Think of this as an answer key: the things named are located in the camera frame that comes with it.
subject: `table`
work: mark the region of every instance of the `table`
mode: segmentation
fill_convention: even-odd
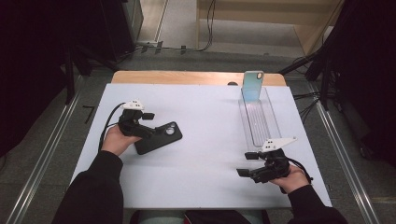
[[[211,2],[197,0],[197,48],[200,19],[206,20]],[[308,55],[326,29],[334,25],[343,4],[344,0],[216,0],[215,20],[294,24],[294,31]]]
[[[98,137],[114,105],[127,99],[132,100],[130,97],[133,96],[142,100],[146,112],[156,113],[154,120],[146,123],[142,120],[142,124],[152,127],[176,121],[183,132],[183,138],[141,156],[137,155],[134,146],[130,146],[120,156],[124,163],[120,184],[125,207],[290,207],[288,197],[280,193],[278,186],[254,184],[249,178],[239,177],[235,170],[263,167],[263,161],[245,159],[246,139],[237,103],[240,86],[226,85],[229,81],[240,83],[242,78],[242,73],[117,72],[112,83],[106,86],[74,177],[86,170],[95,157]],[[282,136],[298,138],[297,142],[283,148],[285,153],[305,166],[315,178],[314,188],[319,197],[331,206],[290,89],[279,74],[265,74],[264,84],[267,83],[278,85],[266,89],[270,99],[274,100],[272,104]],[[120,111],[114,115],[113,121],[117,121],[119,115]]]

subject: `black sleeve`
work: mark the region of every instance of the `black sleeve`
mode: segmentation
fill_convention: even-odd
[[[121,169],[118,156],[100,151],[91,167],[76,176],[52,223],[122,223]]]
[[[345,218],[332,207],[326,207],[311,185],[299,188],[289,194],[294,219],[289,224],[323,223],[344,224]]]

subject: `hand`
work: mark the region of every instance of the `hand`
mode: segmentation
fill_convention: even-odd
[[[136,136],[125,136],[120,131],[119,125],[108,129],[105,141],[103,142],[103,151],[109,151],[119,156],[122,154],[129,145],[139,141],[141,138]]]
[[[294,190],[309,185],[304,171],[294,165],[290,166],[290,173],[286,177],[280,177],[270,180],[271,183],[280,186],[286,193],[292,193]]]

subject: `black phone case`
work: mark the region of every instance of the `black phone case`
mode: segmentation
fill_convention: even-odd
[[[163,133],[152,135],[150,139],[141,139],[134,143],[137,154],[146,154],[159,147],[176,142],[183,137],[183,134],[175,122],[169,122],[161,127],[158,127],[158,129],[164,129],[165,131]],[[166,131],[167,129],[173,129],[173,133]]]

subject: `white tabletop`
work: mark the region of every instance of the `white tabletop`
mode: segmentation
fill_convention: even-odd
[[[298,141],[283,147],[285,154],[314,177],[314,189],[331,206],[304,126],[288,87],[267,87],[282,137]],[[290,207],[287,195],[271,183],[255,184],[239,177],[236,168],[263,167],[247,161],[238,100],[238,86],[108,84],[82,149],[74,177],[88,169],[97,154],[99,136],[111,110],[122,102],[139,99],[154,120],[149,127],[175,121],[183,138],[145,155],[134,146],[121,155],[120,184],[124,206],[136,209]],[[110,123],[117,122],[119,109]]]

